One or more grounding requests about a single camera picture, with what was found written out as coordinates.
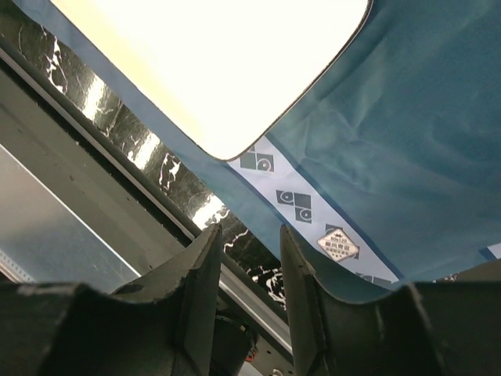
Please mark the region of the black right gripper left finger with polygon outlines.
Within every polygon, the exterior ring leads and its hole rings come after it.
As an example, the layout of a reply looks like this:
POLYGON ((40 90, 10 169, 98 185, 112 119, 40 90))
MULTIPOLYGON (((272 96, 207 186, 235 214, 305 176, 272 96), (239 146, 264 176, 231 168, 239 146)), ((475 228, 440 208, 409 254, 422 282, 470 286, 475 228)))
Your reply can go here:
POLYGON ((81 283, 1 286, 4 375, 206 375, 222 228, 105 294, 81 283))

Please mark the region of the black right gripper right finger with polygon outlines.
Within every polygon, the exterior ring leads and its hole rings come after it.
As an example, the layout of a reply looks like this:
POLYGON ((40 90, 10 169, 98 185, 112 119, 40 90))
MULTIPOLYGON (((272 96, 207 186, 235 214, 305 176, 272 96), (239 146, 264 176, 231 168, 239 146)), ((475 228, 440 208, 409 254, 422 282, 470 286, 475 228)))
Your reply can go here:
POLYGON ((322 257, 289 226, 280 251, 297 374, 499 374, 499 283, 386 291, 322 257))

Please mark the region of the blue patterned cloth placemat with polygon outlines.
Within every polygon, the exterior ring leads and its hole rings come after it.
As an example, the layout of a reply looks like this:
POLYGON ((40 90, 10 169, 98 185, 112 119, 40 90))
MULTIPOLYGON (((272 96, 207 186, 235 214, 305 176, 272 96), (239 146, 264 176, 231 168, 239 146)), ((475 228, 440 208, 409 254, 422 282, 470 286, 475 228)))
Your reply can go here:
POLYGON ((388 289, 499 259, 499 2, 370 1, 350 45, 231 161, 183 134, 55 2, 19 7, 270 251, 287 224, 325 259, 388 289))

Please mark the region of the white rectangular plate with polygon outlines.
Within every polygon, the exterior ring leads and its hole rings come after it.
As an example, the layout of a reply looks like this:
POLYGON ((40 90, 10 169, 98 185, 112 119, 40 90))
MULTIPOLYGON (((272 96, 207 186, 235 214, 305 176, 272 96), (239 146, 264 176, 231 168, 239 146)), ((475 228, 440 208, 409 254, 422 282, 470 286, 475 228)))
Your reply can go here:
POLYGON ((370 1, 57 1, 201 150, 231 161, 350 45, 370 1))

